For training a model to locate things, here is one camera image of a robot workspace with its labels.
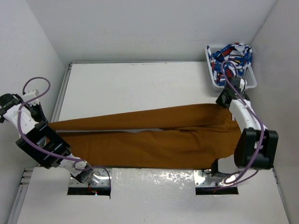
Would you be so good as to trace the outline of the brown trousers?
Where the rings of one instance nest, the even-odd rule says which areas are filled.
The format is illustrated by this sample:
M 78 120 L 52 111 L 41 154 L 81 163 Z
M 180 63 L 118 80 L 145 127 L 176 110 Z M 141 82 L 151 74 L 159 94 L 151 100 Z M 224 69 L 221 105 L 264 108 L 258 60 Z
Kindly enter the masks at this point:
M 50 123 L 92 165 L 202 169 L 231 156 L 241 136 L 229 110 L 197 104 Z

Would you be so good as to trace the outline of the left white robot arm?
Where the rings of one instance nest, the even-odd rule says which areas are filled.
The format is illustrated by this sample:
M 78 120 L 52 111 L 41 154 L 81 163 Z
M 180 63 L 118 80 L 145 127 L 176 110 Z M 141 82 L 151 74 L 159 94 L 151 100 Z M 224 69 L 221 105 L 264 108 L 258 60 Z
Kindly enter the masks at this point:
M 4 94 L 0 97 L 0 122 L 8 121 L 23 135 L 16 141 L 17 146 L 32 157 L 42 167 L 65 168 L 80 183 L 90 183 L 93 176 L 91 165 L 73 156 L 71 146 L 48 125 L 42 105 L 36 97 L 38 90 L 17 94 Z

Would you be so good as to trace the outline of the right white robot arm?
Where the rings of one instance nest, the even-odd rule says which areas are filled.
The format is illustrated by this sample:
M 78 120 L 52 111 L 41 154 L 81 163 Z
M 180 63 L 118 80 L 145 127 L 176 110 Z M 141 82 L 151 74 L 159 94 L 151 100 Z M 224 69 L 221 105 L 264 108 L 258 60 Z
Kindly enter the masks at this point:
M 274 167 L 278 133 L 269 130 L 254 112 L 245 93 L 246 82 L 239 77 L 228 77 L 216 104 L 228 109 L 237 122 L 241 136 L 234 154 L 216 159 L 211 165 L 212 176 L 243 176 L 249 169 L 269 170 Z

